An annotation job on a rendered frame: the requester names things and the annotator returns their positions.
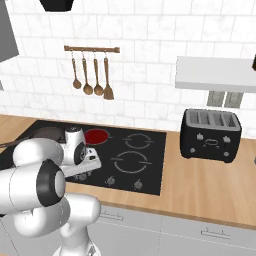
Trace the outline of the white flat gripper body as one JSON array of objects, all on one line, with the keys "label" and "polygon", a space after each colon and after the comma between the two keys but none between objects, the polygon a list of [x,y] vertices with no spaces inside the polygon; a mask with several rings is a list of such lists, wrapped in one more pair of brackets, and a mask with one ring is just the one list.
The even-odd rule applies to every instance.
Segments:
[{"label": "white flat gripper body", "polygon": [[71,177],[77,174],[99,169],[100,167],[100,159],[96,156],[89,156],[88,158],[85,158],[84,161],[81,162],[79,165],[62,166],[61,170],[66,177]]}]

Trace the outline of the black hob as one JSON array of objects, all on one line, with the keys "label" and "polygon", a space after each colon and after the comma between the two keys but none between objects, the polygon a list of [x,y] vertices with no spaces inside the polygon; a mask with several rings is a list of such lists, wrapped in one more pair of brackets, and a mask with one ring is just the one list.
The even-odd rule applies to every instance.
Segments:
[{"label": "black hob", "polygon": [[[87,158],[96,156],[101,161],[101,167],[89,171],[91,176],[86,180],[80,181],[77,174],[68,177],[68,182],[149,195],[160,194],[166,144],[164,132],[38,120],[20,137],[25,139],[42,128],[51,127],[58,129],[59,143],[66,141],[67,129],[82,130]],[[111,176],[115,178],[115,183],[109,186],[106,181]],[[137,180],[143,184],[140,190],[134,188]]]}]

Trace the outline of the wooden round ladle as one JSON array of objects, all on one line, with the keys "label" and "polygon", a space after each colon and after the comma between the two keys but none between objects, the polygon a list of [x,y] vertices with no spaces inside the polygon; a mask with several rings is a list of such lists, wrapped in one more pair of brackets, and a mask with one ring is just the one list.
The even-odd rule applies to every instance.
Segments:
[{"label": "wooden round ladle", "polygon": [[103,90],[103,87],[99,84],[97,59],[94,59],[94,71],[95,71],[95,77],[96,77],[96,86],[94,87],[94,93],[97,96],[102,96],[104,93],[104,90]]},{"label": "wooden round ladle", "polygon": [[86,95],[91,95],[93,93],[92,86],[88,83],[88,77],[87,77],[87,63],[86,59],[82,58],[82,64],[83,64],[83,72],[85,77],[85,85],[83,87],[83,91]]}]

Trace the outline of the wooden spatula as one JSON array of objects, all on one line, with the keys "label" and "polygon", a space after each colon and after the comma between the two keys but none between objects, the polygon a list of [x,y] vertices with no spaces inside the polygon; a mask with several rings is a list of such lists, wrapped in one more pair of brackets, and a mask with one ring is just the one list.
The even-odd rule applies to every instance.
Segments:
[{"label": "wooden spatula", "polygon": [[104,89],[104,98],[106,100],[113,100],[114,94],[111,86],[109,85],[109,71],[108,71],[108,58],[104,58],[104,70],[105,70],[105,77],[106,77],[106,86]]}]

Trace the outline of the small wooden spoon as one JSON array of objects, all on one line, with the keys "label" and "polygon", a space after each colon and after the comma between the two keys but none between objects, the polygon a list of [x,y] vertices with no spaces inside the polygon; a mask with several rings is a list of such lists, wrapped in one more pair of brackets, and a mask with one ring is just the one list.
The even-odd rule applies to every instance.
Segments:
[{"label": "small wooden spoon", "polygon": [[73,87],[76,88],[76,89],[80,89],[82,84],[77,78],[75,59],[72,59],[72,66],[73,66],[73,72],[74,72]]}]

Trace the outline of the grey drawer front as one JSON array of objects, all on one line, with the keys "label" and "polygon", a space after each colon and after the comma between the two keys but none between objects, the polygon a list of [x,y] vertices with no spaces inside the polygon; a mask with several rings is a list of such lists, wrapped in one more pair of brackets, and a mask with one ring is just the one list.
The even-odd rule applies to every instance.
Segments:
[{"label": "grey drawer front", "polygon": [[[231,235],[224,240],[201,235],[201,230]],[[256,231],[207,222],[161,217],[160,256],[256,256]]]},{"label": "grey drawer front", "polygon": [[102,206],[102,212],[119,214],[124,221],[101,218],[88,227],[102,256],[158,256],[161,217],[146,212]]}]

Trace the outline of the black four-slot toaster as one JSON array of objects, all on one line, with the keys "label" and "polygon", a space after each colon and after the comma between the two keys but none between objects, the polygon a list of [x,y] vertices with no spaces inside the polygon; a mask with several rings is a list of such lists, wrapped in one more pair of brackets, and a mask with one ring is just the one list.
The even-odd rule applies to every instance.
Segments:
[{"label": "black four-slot toaster", "polygon": [[186,109],[180,129],[180,153],[184,158],[231,163],[236,157],[241,133],[242,126],[235,113]]}]

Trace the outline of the black range hood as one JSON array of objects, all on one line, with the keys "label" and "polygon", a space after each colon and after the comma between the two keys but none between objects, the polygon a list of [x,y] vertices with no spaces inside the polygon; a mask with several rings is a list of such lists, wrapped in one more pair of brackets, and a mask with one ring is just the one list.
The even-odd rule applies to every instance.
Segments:
[{"label": "black range hood", "polygon": [[74,0],[39,0],[47,12],[68,12],[72,9]]}]

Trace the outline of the wooden wall rail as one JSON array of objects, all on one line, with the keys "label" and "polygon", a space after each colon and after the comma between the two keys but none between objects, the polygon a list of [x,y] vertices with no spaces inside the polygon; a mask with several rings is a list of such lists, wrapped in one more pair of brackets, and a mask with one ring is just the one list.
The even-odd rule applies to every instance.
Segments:
[{"label": "wooden wall rail", "polygon": [[120,53],[119,47],[81,47],[64,45],[64,51]]}]

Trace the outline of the grey wall socket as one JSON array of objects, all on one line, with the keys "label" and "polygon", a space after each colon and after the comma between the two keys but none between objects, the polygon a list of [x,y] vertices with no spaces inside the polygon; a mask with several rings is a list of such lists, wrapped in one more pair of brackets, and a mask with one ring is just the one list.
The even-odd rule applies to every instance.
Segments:
[{"label": "grey wall socket", "polygon": [[210,91],[208,94],[207,105],[212,107],[221,107],[224,95],[224,91]]},{"label": "grey wall socket", "polygon": [[240,92],[228,92],[225,99],[225,108],[240,108],[243,94]]}]

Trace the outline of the grey wall cupboard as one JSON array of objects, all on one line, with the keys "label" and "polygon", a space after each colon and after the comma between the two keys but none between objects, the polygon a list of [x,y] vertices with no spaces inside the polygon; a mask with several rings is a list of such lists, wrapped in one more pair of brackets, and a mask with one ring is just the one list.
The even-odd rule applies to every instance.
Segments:
[{"label": "grey wall cupboard", "polygon": [[0,63],[19,55],[5,0],[0,0]]}]

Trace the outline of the white wall shelf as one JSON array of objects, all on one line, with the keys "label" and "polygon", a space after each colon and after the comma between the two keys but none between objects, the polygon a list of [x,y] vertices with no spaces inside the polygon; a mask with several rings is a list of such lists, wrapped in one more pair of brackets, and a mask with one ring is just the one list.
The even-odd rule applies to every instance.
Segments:
[{"label": "white wall shelf", "polygon": [[249,59],[183,57],[176,62],[175,87],[256,93],[256,71]]}]

